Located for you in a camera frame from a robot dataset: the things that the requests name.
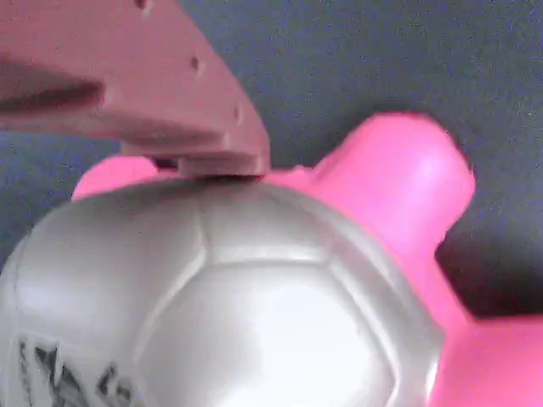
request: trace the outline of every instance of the pink toy leg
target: pink toy leg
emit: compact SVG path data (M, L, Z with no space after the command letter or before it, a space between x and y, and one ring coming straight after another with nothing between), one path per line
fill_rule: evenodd
M180 6L1 1L1 127L120 140L199 176L267 171L255 107Z
M111 157L92 167L78 182L72 198L82 199L139 182L178 177L174 171L159 171L144 157Z
M475 182L449 134L429 117L374 116L314 170L268 180L312 195L373 231L448 332L469 319L434 252L466 209Z
M543 406L543 319L487 321L451 337L431 407Z

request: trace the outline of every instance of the black printed logo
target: black printed logo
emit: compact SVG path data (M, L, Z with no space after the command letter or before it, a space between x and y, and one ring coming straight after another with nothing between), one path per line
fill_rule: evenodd
M132 382L119 377L117 366L109 365L98 380L96 393L108 407L130 407L134 401Z
M58 363L58 352L57 348L36 348L34 351L37 364L48 382L52 407L89 407L74 373L65 364Z
M86 397L86 389L77 379L75 372L67 363L59 358L59 348L30 347L25 341L20 341L20 381L27 407L40 407L34 400L34 389L31 381L32 371L37 368L46 383L52 403L50 407L94 407ZM115 364L106 366L104 372L96 381L94 391L103 401L99 407L142 407L137 404L136 393L132 380L119 374Z

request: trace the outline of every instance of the ball panel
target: ball panel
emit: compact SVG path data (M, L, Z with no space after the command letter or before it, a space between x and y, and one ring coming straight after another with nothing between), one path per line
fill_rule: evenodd
M93 199L98 206L101 200L109 197ZM139 210L132 201L116 202L91 225L83 202L37 227L16 297L18 317L38 332L124 354L173 283L205 256L205 246L193 199Z
M10 377L14 375L10 349L16 339L19 319L15 303L15 282L27 241L28 237L25 237L17 245L0 273L0 404L4 407L8 406L8 396L13 392L9 383Z
M384 405L394 387L350 296L319 264L289 261L202 270L138 366L161 407Z
M6 407L144 407L130 363L23 334L9 349Z
M292 210L265 188L216 187L202 193L199 201L210 261L216 264L320 261L327 257L334 238L314 215Z

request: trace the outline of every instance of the light pink plastic piece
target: light pink plastic piece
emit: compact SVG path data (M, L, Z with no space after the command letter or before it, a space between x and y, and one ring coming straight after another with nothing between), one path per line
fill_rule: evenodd
M108 160L87 173L75 198L163 176L153 168ZM111 170L122 175L114 183ZM321 200L388 247L446 334L429 407L543 406L543 318L476 321L434 259L475 187L464 158L434 121L416 114L375 116L315 169L276 171L260 182Z
M260 117L177 1L2 1L0 27L0 129L117 139L192 175L268 170Z

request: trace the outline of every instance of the soccer ball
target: soccer ball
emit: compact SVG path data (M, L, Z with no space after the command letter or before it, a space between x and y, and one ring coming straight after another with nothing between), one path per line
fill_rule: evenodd
M167 181L56 210L0 277L4 407L424 405L441 334L317 201Z

